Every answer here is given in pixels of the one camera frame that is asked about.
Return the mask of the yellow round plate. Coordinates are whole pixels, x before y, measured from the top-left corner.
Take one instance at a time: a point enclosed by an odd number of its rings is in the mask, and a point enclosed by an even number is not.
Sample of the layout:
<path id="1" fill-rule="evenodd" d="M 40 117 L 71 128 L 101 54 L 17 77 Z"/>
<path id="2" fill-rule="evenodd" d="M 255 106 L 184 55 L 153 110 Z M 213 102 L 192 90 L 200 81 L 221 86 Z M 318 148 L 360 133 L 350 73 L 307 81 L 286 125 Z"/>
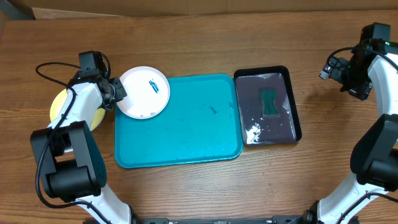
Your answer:
<path id="1" fill-rule="evenodd" d="M 63 105 L 65 104 L 67 99 L 67 91 L 61 91 L 53 100 L 51 107 L 50 107 L 50 121 L 54 121 L 57 115 L 59 114 L 60 110 L 62 109 Z M 105 109 L 99 108 L 96 110 L 94 115 L 93 121 L 91 123 L 90 130 L 93 131 L 96 129 L 100 123 L 102 122 L 104 116 L 106 114 Z"/>

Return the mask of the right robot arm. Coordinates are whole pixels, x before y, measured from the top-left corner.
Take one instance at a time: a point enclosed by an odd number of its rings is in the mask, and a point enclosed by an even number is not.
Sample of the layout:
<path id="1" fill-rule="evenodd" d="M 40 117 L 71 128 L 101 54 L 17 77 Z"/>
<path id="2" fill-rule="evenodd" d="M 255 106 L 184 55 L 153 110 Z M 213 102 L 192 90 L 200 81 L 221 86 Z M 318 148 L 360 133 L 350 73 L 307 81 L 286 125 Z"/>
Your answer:
<path id="1" fill-rule="evenodd" d="M 347 178 L 294 223 L 351 223 L 378 197 L 396 201 L 388 193 L 397 190 L 397 43 L 366 38 L 349 50 L 350 60 L 330 54 L 320 78 L 336 80 L 361 100 L 374 89 L 379 117 L 355 145 Z"/>

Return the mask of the green sponge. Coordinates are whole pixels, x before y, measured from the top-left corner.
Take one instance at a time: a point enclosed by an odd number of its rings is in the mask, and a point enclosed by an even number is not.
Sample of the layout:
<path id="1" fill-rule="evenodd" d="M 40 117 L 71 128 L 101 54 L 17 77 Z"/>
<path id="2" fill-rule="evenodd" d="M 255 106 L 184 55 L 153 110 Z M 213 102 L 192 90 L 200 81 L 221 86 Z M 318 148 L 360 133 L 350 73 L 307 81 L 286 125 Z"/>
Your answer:
<path id="1" fill-rule="evenodd" d="M 263 89 L 260 91 L 262 102 L 262 113 L 264 116 L 278 116 L 279 110 L 276 108 L 276 91 L 274 89 Z"/>

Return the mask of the white round plate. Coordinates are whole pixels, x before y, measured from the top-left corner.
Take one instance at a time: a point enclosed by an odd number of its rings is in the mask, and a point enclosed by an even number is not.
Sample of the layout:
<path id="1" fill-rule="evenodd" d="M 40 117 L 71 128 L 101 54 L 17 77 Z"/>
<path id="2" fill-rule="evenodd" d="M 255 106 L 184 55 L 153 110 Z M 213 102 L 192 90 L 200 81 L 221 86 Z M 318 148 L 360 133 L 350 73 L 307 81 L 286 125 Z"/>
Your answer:
<path id="1" fill-rule="evenodd" d="M 149 119 L 157 116 L 169 102 L 170 85 L 159 70 L 140 66 L 126 71 L 120 81 L 127 93 L 118 108 L 134 119 Z"/>

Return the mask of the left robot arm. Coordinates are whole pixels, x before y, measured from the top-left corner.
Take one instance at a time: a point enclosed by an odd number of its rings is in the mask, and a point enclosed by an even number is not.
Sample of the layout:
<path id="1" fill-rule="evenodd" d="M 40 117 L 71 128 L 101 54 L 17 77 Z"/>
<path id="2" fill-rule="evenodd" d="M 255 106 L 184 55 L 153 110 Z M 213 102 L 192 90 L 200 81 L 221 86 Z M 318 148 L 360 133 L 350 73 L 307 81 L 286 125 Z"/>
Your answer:
<path id="1" fill-rule="evenodd" d="M 57 117 L 30 137 L 37 163 L 35 188 L 44 205 L 77 205 L 98 223 L 137 223 L 132 208 L 108 186 L 106 166 L 90 130 L 98 108 L 126 95 L 119 78 L 70 80 Z"/>

